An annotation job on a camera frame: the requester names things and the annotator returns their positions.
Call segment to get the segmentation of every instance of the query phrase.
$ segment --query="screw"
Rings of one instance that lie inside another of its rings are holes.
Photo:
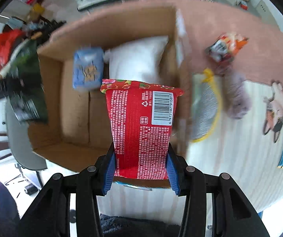
[[[221,174],[221,177],[225,180],[228,180],[230,178],[230,175],[227,174],[227,173],[223,173],[223,174]]]
[[[97,168],[96,168],[95,166],[89,166],[89,167],[87,168],[87,170],[88,170],[89,172],[94,172],[95,170],[97,170]]]
[[[58,180],[58,179],[60,179],[60,177],[61,177],[60,173],[56,173],[56,174],[53,175],[54,180]]]
[[[194,171],[195,171],[195,167],[193,167],[193,166],[187,166],[187,167],[186,167],[186,170],[187,170],[188,172],[194,172]]]

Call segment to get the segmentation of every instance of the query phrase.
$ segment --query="blue soap package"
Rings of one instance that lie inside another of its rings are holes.
[[[74,54],[73,88],[79,91],[98,89],[102,85],[104,51],[100,47],[77,50]]]

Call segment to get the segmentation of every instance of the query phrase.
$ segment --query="furry purple object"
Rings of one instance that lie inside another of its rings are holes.
[[[231,66],[218,67],[215,72],[223,75],[223,93],[228,116],[233,119],[242,119],[252,106],[250,96],[244,87],[245,76]]]

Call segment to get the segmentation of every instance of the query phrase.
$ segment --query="cardboard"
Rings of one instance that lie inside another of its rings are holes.
[[[81,93],[73,89],[74,52],[87,46],[107,50],[125,42],[163,35],[169,36],[169,43],[159,65],[160,77],[164,85],[185,87],[183,90],[186,91],[183,99],[180,97],[178,100],[173,123],[173,135],[182,138],[172,138],[175,151],[177,147],[185,151],[191,74],[188,74],[185,60],[181,64],[176,61],[175,43],[180,41],[176,9],[167,4],[151,8],[129,7],[114,13],[106,10],[105,14],[99,11],[97,17],[92,14],[81,28],[67,31],[38,49],[49,123],[30,125],[28,134],[34,152],[75,172],[95,164],[99,156],[106,154],[113,141],[106,98],[99,90]],[[104,71],[107,77],[108,67]],[[168,180],[119,177],[115,180],[139,186],[169,187]]]

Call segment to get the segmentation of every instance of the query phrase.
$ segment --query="red tissue packet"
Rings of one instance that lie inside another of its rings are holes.
[[[166,157],[179,88],[103,79],[116,154],[115,176],[167,179]]]

